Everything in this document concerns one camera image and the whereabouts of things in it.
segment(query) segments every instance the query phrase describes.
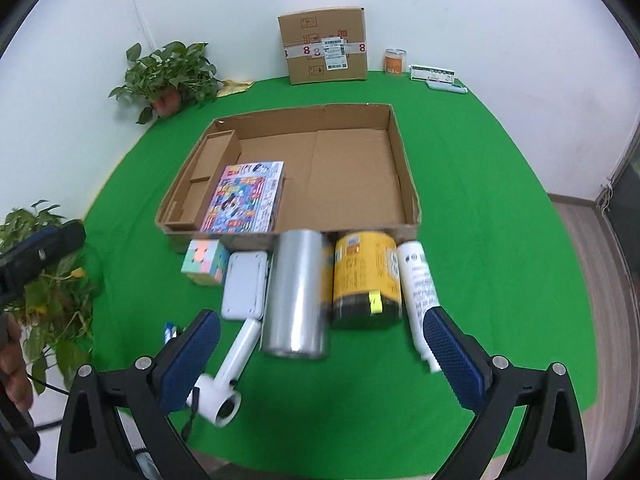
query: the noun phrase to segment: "wooden floor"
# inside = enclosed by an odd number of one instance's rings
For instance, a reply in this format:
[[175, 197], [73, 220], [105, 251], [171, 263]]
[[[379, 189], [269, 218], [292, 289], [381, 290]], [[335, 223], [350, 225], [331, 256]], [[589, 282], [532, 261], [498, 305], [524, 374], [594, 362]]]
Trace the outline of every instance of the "wooden floor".
[[[582, 414], [582, 423], [588, 478], [602, 480], [629, 443], [636, 424], [640, 394], [638, 306], [626, 277], [622, 253], [606, 218], [589, 206], [554, 205], [574, 244], [591, 303], [598, 357], [598, 397], [596, 404]], [[197, 458], [212, 478], [262, 478], [260, 473], [231, 464], [221, 468], [220, 462], [200, 454]], [[506, 456], [501, 456], [492, 460], [482, 478], [495, 479], [505, 459]]]

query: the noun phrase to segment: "blue gripper pad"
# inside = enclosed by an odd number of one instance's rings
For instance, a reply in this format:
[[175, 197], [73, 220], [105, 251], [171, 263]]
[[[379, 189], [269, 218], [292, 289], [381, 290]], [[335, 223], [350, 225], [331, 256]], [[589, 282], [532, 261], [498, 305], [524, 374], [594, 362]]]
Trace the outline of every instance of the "blue gripper pad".
[[462, 333], [440, 306], [425, 313], [422, 332], [460, 406], [477, 415], [486, 405], [486, 392], [492, 384], [489, 355], [473, 337]]
[[212, 310], [205, 309], [156, 356], [152, 383], [158, 405], [167, 415], [184, 407], [219, 341], [220, 318]]

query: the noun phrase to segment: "human hand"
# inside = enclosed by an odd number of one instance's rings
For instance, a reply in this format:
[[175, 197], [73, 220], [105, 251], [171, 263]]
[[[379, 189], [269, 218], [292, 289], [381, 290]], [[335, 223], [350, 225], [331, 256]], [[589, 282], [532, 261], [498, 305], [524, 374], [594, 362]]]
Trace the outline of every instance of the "human hand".
[[14, 316], [4, 315], [9, 336], [7, 345], [0, 349], [0, 371], [6, 374], [4, 389], [16, 408], [26, 412], [33, 404], [33, 389], [20, 348], [20, 326]]

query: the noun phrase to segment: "silver cylinder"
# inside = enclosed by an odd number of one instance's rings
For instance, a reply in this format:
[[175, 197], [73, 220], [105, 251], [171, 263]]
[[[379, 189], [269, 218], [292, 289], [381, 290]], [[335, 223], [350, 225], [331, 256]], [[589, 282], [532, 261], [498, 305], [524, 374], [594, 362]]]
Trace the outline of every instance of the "silver cylinder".
[[328, 351], [334, 247], [319, 232], [282, 233], [273, 251], [260, 350], [319, 359]]

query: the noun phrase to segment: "white tube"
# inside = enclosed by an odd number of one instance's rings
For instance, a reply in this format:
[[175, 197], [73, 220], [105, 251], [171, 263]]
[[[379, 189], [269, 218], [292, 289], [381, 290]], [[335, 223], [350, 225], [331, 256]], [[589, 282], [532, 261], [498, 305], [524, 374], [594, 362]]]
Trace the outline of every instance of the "white tube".
[[[247, 319], [216, 377], [202, 374], [195, 383], [200, 389], [198, 413], [217, 428], [224, 428], [230, 423], [240, 408], [242, 396], [234, 390], [234, 385], [260, 339], [261, 329], [260, 321]], [[191, 394], [187, 398], [187, 404], [191, 406]]]
[[440, 306], [422, 244], [406, 242], [398, 246], [398, 266], [415, 349], [420, 358], [428, 362], [431, 373], [439, 372], [440, 365], [427, 345], [422, 331], [424, 314], [431, 307]]

